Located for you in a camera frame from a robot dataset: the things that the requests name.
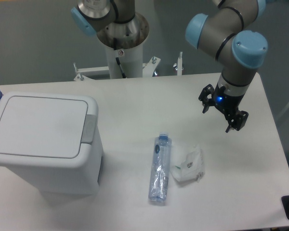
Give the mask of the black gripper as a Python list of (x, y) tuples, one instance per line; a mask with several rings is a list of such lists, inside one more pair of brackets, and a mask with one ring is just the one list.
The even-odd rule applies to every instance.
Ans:
[(225, 119), (228, 122), (226, 133), (230, 130), (241, 130), (249, 117), (248, 112), (240, 111), (239, 104), (241, 103), (245, 94), (239, 96), (231, 96), (226, 94), (226, 88), (220, 87), (218, 84), (216, 88), (211, 84), (208, 84), (201, 91), (198, 99), (202, 102), (203, 110), (202, 113), (206, 113), (211, 106), (214, 106), (225, 115)]

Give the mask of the second grey robot arm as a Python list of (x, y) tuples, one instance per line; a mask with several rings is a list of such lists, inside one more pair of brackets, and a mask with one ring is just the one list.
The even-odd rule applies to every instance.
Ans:
[(71, 15), (78, 28), (87, 36), (111, 23), (125, 24), (135, 17), (133, 0), (80, 0), (71, 9)]

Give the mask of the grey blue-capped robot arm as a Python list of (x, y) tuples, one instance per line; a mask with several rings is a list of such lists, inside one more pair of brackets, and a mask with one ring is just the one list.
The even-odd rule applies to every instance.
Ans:
[(198, 97), (202, 112), (215, 107), (228, 123), (226, 131), (239, 131), (249, 116), (239, 110), (239, 104), (268, 51), (266, 38), (246, 27), (263, 14), (266, 2), (217, 0), (215, 4), (219, 10), (214, 16), (199, 13), (191, 19), (185, 39), (223, 66), (216, 86), (208, 84)]

